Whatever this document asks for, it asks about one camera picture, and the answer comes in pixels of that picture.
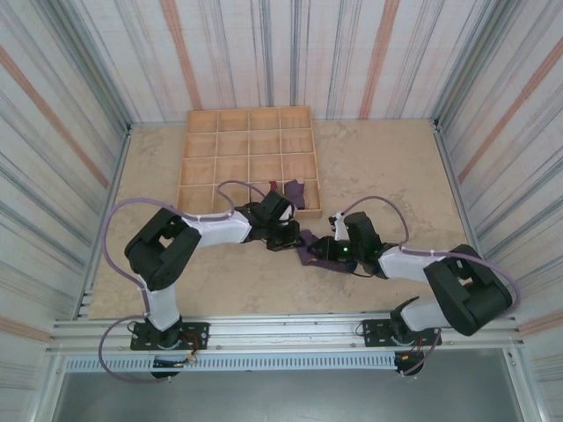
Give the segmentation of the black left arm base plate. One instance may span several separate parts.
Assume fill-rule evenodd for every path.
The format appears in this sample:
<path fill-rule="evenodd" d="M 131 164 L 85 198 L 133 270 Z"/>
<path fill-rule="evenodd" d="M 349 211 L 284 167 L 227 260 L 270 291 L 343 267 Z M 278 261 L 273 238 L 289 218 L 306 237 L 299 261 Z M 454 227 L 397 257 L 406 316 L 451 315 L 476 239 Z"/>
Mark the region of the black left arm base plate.
<path fill-rule="evenodd" d="M 209 338 L 208 323 L 178 321 L 170 328 L 159 331 L 150 322 L 133 322 L 130 349 L 133 351 L 199 351 L 206 350 Z"/>

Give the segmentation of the aluminium mounting rail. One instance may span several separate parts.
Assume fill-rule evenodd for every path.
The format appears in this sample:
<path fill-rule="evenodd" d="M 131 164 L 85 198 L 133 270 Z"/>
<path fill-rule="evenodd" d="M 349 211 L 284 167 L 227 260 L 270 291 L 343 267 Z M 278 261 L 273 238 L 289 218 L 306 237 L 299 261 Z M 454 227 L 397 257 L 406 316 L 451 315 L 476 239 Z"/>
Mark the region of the aluminium mounting rail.
<path fill-rule="evenodd" d="M 210 324 L 207 353 L 341 352 L 363 349 L 358 327 L 367 319 L 385 319 L 386 313 L 285 314 L 265 316 L 189 316 L 188 321 Z M 94 355 L 110 320 L 57 322 L 48 355 Z M 524 346 L 513 317 L 492 321 L 466 337 L 452 329 L 442 331 L 442 349 L 503 349 Z"/>

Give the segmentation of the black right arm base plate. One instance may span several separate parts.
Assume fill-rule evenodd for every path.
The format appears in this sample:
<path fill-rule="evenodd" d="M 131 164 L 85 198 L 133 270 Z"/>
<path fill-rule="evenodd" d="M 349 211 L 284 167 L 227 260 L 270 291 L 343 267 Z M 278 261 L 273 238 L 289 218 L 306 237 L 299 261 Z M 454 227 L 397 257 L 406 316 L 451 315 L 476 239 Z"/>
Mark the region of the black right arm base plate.
<path fill-rule="evenodd" d="M 391 319 L 363 320 L 356 333 L 363 338 L 366 347 L 412 347 L 442 344 L 436 329 L 413 331 L 404 323 Z"/>

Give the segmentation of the aluminium side rail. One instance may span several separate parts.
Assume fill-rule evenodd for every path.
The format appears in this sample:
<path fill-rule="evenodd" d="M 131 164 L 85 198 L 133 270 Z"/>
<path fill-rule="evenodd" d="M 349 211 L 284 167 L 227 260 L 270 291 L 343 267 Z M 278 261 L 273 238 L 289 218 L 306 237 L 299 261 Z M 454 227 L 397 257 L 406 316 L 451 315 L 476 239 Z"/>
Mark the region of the aluminium side rail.
<path fill-rule="evenodd" d="M 88 265 L 85 268 L 82 291 L 77 298 L 77 306 L 74 312 L 74 316 L 72 316 L 70 320 L 83 319 L 88 316 L 91 301 L 90 297 L 93 292 L 93 286 L 99 269 L 99 263 L 102 258 L 102 237 L 104 221 L 109 216 L 117 197 L 129 145 L 131 143 L 132 133 L 133 126 L 130 125 L 126 133 L 124 134 L 123 143 L 121 145 L 120 153 L 114 166 L 113 175 L 110 178 L 109 186 L 106 189 L 106 199 L 99 220 L 99 230 L 91 247 L 91 255 Z"/>
<path fill-rule="evenodd" d="M 436 119 L 430 120 L 430 126 L 432 128 L 433 136 L 435 138 L 435 143 L 436 143 L 436 146 L 438 148 L 440 158 L 442 159 L 443 167 L 444 167 L 444 170 L 446 172 L 448 182 L 450 184 L 450 189 L 451 189 L 453 197 L 454 197 L 454 201 L 455 201 L 455 204 L 456 204 L 456 207 L 457 207 L 457 211 L 459 213 L 459 217 L 460 217 L 462 227 L 463 227 L 464 233 L 466 235 L 468 244 L 481 257 L 483 257 L 482 248 L 479 246 L 476 232 L 471 226 L 471 223 L 470 223 L 470 220 L 469 220 L 469 217 L 468 217 L 468 212 L 467 212 L 466 206 L 465 206 L 463 199 L 462 199 L 461 188 L 460 188 L 459 182 L 457 181 L 457 176 L 454 172 L 454 169 L 453 169 L 450 157 L 449 157 L 449 153 L 446 150 L 446 145 L 445 145 L 446 138 L 445 138 L 445 135 L 442 132 L 442 127 L 439 124 L 438 120 L 436 120 Z"/>

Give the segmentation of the wooden compartment tray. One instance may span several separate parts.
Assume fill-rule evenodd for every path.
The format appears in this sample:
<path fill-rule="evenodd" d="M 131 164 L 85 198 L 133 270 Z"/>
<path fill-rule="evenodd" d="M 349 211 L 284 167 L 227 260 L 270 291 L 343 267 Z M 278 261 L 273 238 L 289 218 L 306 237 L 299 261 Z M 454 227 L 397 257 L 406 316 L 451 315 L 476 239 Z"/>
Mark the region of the wooden compartment tray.
<path fill-rule="evenodd" d="M 187 115 L 177 207 L 221 213 L 260 200 L 269 181 L 304 183 L 301 218 L 322 215 L 318 160 L 308 106 L 193 111 Z"/>

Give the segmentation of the purple sock orange teal stripes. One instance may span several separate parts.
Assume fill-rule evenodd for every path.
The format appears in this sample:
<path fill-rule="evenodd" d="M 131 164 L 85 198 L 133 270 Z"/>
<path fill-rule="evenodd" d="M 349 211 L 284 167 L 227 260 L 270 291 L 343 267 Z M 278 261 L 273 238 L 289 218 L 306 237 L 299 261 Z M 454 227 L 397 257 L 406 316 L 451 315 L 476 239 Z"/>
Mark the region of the purple sock orange teal stripes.
<path fill-rule="evenodd" d="M 308 229 L 302 230 L 300 232 L 300 237 L 302 241 L 300 245 L 296 248 L 297 254 L 300 258 L 301 264 L 303 266 L 314 266 L 317 268 L 322 268 L 330 272 L 351 274 L 357 269 L 356 263 L 344 263 L 344 262 L 334 262 L 320 260 L 316 258 L 313 254 L 308 252 L 307 247 L 316 243 L 318 237 L 312 234 Z"/>
<path fill-rule="evenodd" d="M 284 185 L 286 198 L 293 203 L 297 210 L 304 210 L 306 208 L 304 188 L 304 183 L 296 179 L 290 180 Z"/>

